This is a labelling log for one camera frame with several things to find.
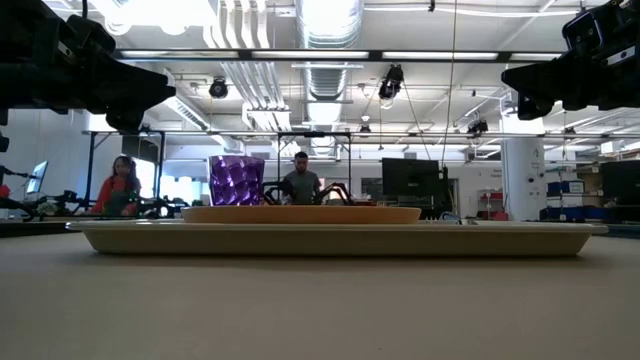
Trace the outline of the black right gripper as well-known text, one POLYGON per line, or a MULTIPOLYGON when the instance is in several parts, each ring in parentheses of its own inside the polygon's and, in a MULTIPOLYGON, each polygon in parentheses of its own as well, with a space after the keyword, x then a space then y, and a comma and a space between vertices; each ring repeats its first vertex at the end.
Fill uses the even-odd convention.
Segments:
POLYGON ((593 50, 568 49, 559 57, 505 70, 501 80, 518 94, 518 118, 548 115, 555 101, 576 97, 601 110, 640 108, 640 0, 608 0, 591 8, 602 44, 593 50))

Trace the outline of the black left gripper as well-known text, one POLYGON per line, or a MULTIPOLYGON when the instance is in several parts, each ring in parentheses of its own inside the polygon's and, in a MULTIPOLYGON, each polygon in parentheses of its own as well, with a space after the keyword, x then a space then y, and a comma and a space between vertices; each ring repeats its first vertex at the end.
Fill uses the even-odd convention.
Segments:
POLYGON ((115 40, 97 22, 64 20, 42 0, 0 0, 0 110, 106 112, 107 124, 138 134, 149 108, 176 94, 166 75, 115 62, 115 40))

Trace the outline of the purple faceted cup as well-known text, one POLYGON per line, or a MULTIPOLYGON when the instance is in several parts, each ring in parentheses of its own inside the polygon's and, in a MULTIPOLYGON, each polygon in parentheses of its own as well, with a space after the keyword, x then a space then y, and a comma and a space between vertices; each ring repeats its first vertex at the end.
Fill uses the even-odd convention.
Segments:
POLYGON ((251 156, 217 155, 207 159, 212 206, 253 206, 261 201, 265 161, 251 156))

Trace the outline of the orange round plate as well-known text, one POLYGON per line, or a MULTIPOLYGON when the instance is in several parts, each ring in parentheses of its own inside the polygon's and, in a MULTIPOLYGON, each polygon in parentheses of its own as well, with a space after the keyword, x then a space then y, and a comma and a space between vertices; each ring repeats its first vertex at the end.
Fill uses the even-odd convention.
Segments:
POLYGON ((218 224, 414 224, 421 210, 378 206, 202 206, 185 208, 186 223, 218 224))

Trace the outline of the beige plastic tray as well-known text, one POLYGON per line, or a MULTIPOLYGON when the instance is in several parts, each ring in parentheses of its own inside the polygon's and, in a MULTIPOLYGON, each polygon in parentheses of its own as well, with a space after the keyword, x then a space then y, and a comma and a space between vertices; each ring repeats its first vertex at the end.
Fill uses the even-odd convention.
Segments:
POLYGON ((105 254, 344 257, 564 257, 577 255, 604 225, 191 224, 182 220, 69 222, 105 254))

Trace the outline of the person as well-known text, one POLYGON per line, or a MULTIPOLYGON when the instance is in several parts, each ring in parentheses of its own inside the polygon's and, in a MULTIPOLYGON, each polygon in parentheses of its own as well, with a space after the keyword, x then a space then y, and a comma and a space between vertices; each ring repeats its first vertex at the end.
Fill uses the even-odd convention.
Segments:
POLYGON ((308 155, 300 151, 294 156, 294 169, 284 176, 284 180, 292 185, 290 192, 293 205, 312 205, 315 196, 320 192, 318 175, 308 169, 308 155))
POLYGON ((112 174, 105 179, 90 214, 129 217, 137 214, 141 183, 137 177, 135 161, 125 155, 118 156, 112 165, 112 174))

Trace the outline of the white round column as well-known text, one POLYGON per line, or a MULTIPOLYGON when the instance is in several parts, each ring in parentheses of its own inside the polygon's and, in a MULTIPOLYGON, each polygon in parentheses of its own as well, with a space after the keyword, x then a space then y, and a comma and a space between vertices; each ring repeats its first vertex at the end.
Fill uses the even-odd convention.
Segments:
POLYGON ((544 146, 539 138, 501 144, 504 209, 510 221, 538 221, 546 206, 544 146))

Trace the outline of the small tilted monitor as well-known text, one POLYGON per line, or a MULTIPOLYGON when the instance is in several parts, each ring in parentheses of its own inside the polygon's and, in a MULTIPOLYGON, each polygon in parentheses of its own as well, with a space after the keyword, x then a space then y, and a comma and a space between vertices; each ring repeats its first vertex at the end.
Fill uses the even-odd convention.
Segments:
POLYGON ((33 168, 26 186, 26 193, 28 195, 37 194, 41 191, 48 164, 48 161, 43 161, 33 168))

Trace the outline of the dark monitor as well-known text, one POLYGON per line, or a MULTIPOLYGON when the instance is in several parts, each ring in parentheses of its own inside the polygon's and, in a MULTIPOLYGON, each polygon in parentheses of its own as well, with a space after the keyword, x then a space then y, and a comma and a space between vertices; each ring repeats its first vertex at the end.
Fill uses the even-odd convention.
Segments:
POLYGON ((640 160, 601 165, 603 197, 615 221, 640 222, 640 160))

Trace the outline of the blue storage bins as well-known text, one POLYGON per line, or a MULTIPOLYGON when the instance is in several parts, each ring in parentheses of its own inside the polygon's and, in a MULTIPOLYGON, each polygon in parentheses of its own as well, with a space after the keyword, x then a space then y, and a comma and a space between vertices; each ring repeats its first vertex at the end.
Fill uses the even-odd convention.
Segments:
POLYGON ((563 180, 547 184, 546 206, 539 212, 542 221, 585 222, 600 218, 601 211, 585 203, 591 197, 583 180, 563 180))

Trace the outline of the large black monitor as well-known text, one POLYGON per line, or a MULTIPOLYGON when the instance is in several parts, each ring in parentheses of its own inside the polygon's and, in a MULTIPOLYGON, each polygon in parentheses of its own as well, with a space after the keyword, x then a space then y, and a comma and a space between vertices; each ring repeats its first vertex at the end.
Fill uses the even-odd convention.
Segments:
POLYGON ((436 195, 441 187, 439 174, 437 161, 383 158, 383 195, 413 197, 436 195))

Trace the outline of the black background rig frame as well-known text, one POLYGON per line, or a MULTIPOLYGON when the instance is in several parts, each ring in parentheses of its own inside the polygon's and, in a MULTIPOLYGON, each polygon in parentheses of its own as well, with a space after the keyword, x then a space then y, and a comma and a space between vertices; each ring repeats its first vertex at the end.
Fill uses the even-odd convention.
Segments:
MULTIPOLYGON (((310 140, 332 140, 335 146, 343 146, 341 140, 346 140, 346 151, 348 152, 348 177, 347 183, 333 182, 328 185, 320 185, 320 192, 315 196, 314 203, 312 205, 321 205, 325 199, 331 194, 336 193, 339 196, 339 199, 342 201, 344 205, 353 205, 354 200, 349 191, 349 186, 352 181, 352 173, 351 173, 351 151, 353 144, 353 136, 348 132, 333 132, 333 131, 320 131, 320 130, 311 130, 311 131, 297 131, 297 132, 279 132, 277 134, 277 167, 281 166, 281 140, 284 137, 290 137, 292 141, 296 140, 298 137, 303 137, 310 140)), ((304 150, 298 150, 294 153, 292 163, 294 169, 294 156, 296 153, 303 151, 308 155, 308 169, 309 169, 309 161, 310 156, 304 150)), ((288 199, 291 203, 290 192, 292 190, 292 185, 289 182, 284 180, 284 176, 281 173, 278 173, 277 178, 277 186, 281 193, 284 195, 286 199, 288 199)))
POLYGON ((122 141, 124 139, 131 138, 132 141, 137 141, 138 146, 140 146, 142 141, 148 141, 156 147, 155 158, 153 159, 154 172, 151 177, 153 185, 144 187, 144 190, 151 190, 152 195, 144 196, 141 202, 143 204, 153 204, 156 211, 159 212, 161 192, 160 177, 164 169, 168 132, 166 130, 146 129, 134 135, 125 134, 117 130, 84 130, 82 134, 87 135, 90 140, 84 194, 78 208, 86 211, 92 208, 97 200, 104 179, 111 174, 111 166, 113 160, 116 158, 115 151, 122 149, 122 141))

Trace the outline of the black aluminium rig frame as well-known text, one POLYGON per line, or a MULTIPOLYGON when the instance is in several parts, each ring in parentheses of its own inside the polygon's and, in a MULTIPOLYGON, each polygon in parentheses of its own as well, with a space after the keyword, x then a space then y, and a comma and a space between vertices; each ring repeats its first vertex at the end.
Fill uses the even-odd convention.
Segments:
POLYGON ((127 62, 284 61, 284 62, 415 62, 415 63, 537 63, 559 52, 364 50, 364 49, 117 49, 127 62))

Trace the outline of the silver ventilation duct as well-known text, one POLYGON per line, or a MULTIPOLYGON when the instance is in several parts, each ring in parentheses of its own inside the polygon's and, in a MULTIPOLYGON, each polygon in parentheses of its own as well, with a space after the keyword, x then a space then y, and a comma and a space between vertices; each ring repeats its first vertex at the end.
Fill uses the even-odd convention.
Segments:
MULTIPOLYGON (((358 41, 364 0, 296 0, 299 44, 304 49, 341 50, 358 41)), ((345 90, 346 69, 304 71, 309 94, 317 100, 337 100, 345 90)))

